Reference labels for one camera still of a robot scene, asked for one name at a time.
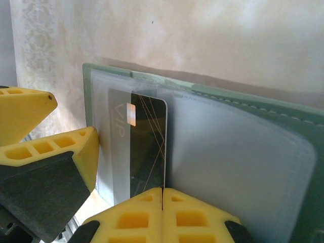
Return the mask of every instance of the card holder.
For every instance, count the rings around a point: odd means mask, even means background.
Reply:
[[[121,190],[105,142],[102,100],[113,84],[166,101],[167,186],[237,214],[261,242],[309,242],[322,232],[323,111],[114,67],[83,69],[87,125],[101,141],[97,189],[105,200],[113,204]]]

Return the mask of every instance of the green cover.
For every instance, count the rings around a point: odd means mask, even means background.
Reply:
[[[91,70],[101,70],[122,76],[146,79],[175,89],[187,90],[198,95],[234,106],[269,121],[290,127],[305,137],[317,151],[317,164],[304,198],[299,218],[290,242],[310,242],[318,232],[324,232],[324,111],[298,104],[233,92],[215,87],[188,83],[154,74],[135,72],[115,67],[93,64],[83,65],[87,126],[91,126]]]

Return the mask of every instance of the black card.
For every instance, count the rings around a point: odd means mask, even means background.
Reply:
[[[109,106],[114,142],[112,159],[130,160],[130,197],[154,187],[164,187],[167,105],[164,100],[128,93],[109,91]],[[130,156],[123,146],[130,136]]]

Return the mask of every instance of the stitching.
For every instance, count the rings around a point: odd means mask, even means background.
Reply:
[[[146,80],[146,81],[149,81],[149,82],[152,81],[152,80],[149,80],[149,79],[146,79],[146,78],[139,78],[139,77],[134,77],[134,76],[132,78],[135,78],[135,79],[138,79],[138,80]],[[174,88],[174,86],[172,86],[172,85],[170,85],[168,83],[164,83],[164,85]],[[290,119],[293,119],[293,120],[297,120],[297,121],[302,122],[302,123],[307,124],[307,125],[312,125],[312,126],[316,126],[316,127],[319,127],[319,128],[324,128],[324,124],[315,123],[315,122],[313,122],[311,120],[301,119],[301,118],[296,117],[296,116],[289,116],[289,115],[284,114],[284,113],[279,113],[279,112],[274,111],[274,110],[268,110],[268,109],[263,108],[263,107],[257,107],[255,105],[249,105],[247,103],[241,103],[241,102],[237,102],[237,101],[233,101],[233,100],[229,100],[229,99],[222,99],[222,98],[219,98],[219,97],[216,97],[216,96],[203,94],[203,93],[200,93],[200,92],[195,92],[193,90],[190,90],[190,89],[187,89],[187,88],[184,88],[184,87],[177,87],[177,88],[181,89],[181,90],[189,91],[189,92],[191,92],[193,94],[198,94],[200,96],[208,96],[208,97],[214,98],[216,100],[225,101],[225,102],[228,102],[228,103],[238,104],[238,105],[242,105],[242,106],[248,106],[250,108],[258,109],[258,110],[265,111],[265,112],[268,112],[268,113],[272,113],[272,114],[284,116],[284,117],[287,117],[287,118],[290,118]]]

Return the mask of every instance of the white wall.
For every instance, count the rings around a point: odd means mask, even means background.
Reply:
[[[0,33],[0,85],[17,86],[9,0],[0,0]]]

